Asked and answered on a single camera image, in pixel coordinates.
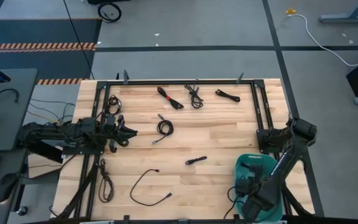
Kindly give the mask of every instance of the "teal bin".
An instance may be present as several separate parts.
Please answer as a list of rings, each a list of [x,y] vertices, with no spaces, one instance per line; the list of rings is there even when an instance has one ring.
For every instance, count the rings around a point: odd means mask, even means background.
[[[237,162],[236,167],[234,168],[234,180],[236,185],[236,180],[240,178],[248,178],[253,177],[254,173],[249,172],[249,170],[245,167],[241,166],[241,162],[247,164],[247,165],[262,165],[264,167],[263,176],[262,178],[265,178],[269,176],[273,168],[275,167],[277,161],[268,156],[268,155],[258,155],[258,154],[243,154],[241,155]],[[233,198],[236,197],[236,191],[233,190]],[[238,201],[245,202],[247,200],[248,196],[245,196],[244,198],[238,198]],[[273,207],[269,211],[261,211],[256,219],[256,222],[277,222],[281,220],[283,217],[283,199],[280,197],[280,201],[276,207]],[[240,214],[242,217],[244,217],[244,214],[241,212],[242,203],[236,203],[236,209],[238,214]]]

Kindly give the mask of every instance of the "wooden table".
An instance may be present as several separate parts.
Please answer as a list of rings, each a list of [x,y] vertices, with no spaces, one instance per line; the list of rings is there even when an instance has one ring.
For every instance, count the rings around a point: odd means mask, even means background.
[[[264,81],[274,126],[284,128],[288,108],[281,81]],[[232,205],[226,192],[234,182],[237,158],[245,153],[259,153],[250,85],[200,85],[199,96],[204,99],[204,106],[199,110],[191,107],[190,95],[183,85],[163,86],[168,95],[185,106],[182,110],[173,109],[156,87],[114,86],[110,90],[122,101],[126,126],[139,132],[127,147],[119,147],[115,154],[105,148],[101,158],[106,160],[106,171],[114,182],[114,198],[109,203],[99,201],[101,176],[98,174],[92,220],[122,220],[124,215],[130,215],[132,220],[222,219]],[[240,96],[241,102],[217,96],[217,88]],[[74,121],[91,116],[95,91],[96,81],[81,82]],[[263,105],[259,92],[258,95],[259,104]],[[162,137],[156,132],[161,121],[159,113],[173,123],[175,131],[151,145]],[[187,160],[201,156],[208,159],[185,165]],[[76,192],[82,162],[83,156],[76,156],[61,171],[53,205],[55,212],[60,213]],[[149,172],[138,183],[133,193],[138,201],[154,203],[173,192],[170,198],[153,207],[136,204],[129,197],[132,186],[147,169],[160,169],[160,172]],[[288,176],[287,185],[299,202],[313,212],[301,163]],[[85,215],[88,192],[84,195],[81,215]]]

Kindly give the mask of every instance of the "gray table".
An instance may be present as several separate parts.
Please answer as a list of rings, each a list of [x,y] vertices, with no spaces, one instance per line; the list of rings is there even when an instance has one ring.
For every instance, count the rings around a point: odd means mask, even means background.
[[[34,89],[38,71],[36,69],[12,69],[2,70],[12,80],[9,83],[0,83],[0,90],[15,88],[19,94],[19,104],[13,103],[15,94],[4,92],[0,95],[0,178],[23,168],[27,151],[16,149],[17,132],[22,126],[27,107]],[[13,209],[15,195],[18,188],[12,191],[8,200],[0,203],[0,223],[6,223],[9,212]]]

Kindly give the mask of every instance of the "orange striped tape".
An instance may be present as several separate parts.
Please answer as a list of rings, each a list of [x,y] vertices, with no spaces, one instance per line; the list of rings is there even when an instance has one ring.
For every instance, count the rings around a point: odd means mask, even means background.
[[[71,18],[72,20],[87,20],[87,19],[101,19],[100,17],[79,17]],[[17,20],[69,20],[69,18],[0,18],[0,21],[17,21]]]
[[[53,79],[40,79],[37,85],[71,85],[80,84],[83,80],[89,78],[53,78]]]
[[[95,48],[95,43],[84,42],[81,46],[85,49]],[[81,50],[78,43],[6,43],[0,44],[0,50],[19,50],[19,49],[73,49]]]

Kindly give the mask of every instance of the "gray floor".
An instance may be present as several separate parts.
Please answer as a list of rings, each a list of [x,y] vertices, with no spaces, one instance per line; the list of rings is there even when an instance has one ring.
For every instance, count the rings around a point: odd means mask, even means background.
[[[281,45],[314,45],[302,18],[287,18],[291,0],[269,0]],[[297,1],[310,31],[323,45],[358,45],[358,25],[321,25],[320,14],[345,13],[358,0]],[[68,0],[73,17],[94,17],[96,9],[80,0]],[[132,0],[119,2],[122,19],[103,24],[98,47],[148,47],[184,45],[272,45],[263,5],[257,0]],[[60,0],[5,0],[0,18],[67,17]],[[349,63],[358,62],[358,51],[338,52]],[[345,76],[352,70],[328,52],[284,52],[300,116],[318,127],[311,160],[327,217],[358,218],[358,106]],[[97,79],[115,78],[126,69],[131,78],[280,78],[275,52],[172,51],[96,53]],[[37,86],[34,98],[75,102],[78,85]],[[58,116],[63,105],[37,103]],[[44,116],[53,117],[35,110]],[[28,114],[26,122],[44,120]],[[49,216],[55,184],[29,188],[24,203],[27,216],[9,223],[32,222]],[[47,195],[37,198],[37,192]]]

